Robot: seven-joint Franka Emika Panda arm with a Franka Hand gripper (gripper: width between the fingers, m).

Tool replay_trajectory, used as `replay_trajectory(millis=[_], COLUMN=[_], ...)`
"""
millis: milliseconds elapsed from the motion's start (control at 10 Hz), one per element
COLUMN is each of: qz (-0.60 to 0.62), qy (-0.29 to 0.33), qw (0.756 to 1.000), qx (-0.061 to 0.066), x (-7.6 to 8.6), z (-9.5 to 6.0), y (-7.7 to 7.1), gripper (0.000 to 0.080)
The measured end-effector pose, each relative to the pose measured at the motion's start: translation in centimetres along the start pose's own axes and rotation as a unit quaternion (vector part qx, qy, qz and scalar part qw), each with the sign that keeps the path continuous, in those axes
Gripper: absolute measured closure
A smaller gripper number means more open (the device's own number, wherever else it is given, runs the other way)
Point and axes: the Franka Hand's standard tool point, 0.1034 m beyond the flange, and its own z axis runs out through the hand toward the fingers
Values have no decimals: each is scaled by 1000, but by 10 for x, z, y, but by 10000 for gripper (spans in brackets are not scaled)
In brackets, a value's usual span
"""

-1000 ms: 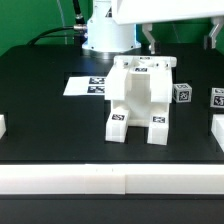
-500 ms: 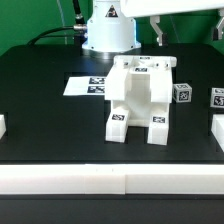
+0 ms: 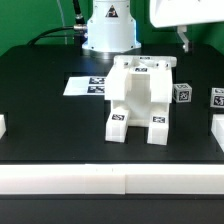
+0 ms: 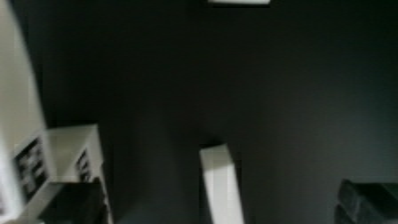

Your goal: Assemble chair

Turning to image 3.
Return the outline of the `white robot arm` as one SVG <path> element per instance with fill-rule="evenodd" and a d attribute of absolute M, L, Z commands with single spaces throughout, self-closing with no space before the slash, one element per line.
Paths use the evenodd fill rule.
<path fill-rule="evenodd" d="M 149 19 L 155 28 L 176 27 L 184 51 L 188 52 L 187 26 L 224 22 L 224 0 L 150 0 Z M 87 41 L 82 45 L 84 52 L 110 58 L 113 54 L 140 48 L 130 0 L 93 0 Z"/>

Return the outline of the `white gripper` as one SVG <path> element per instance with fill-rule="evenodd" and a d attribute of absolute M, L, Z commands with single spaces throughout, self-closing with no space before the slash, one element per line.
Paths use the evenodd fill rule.
<path fill-rule="evenodd" d="M 188 52 L 185 25 L 223 22 L 224 0 L 150 0 L 149 16 L 154 27 L 178 26 L 177 34 Z"/>

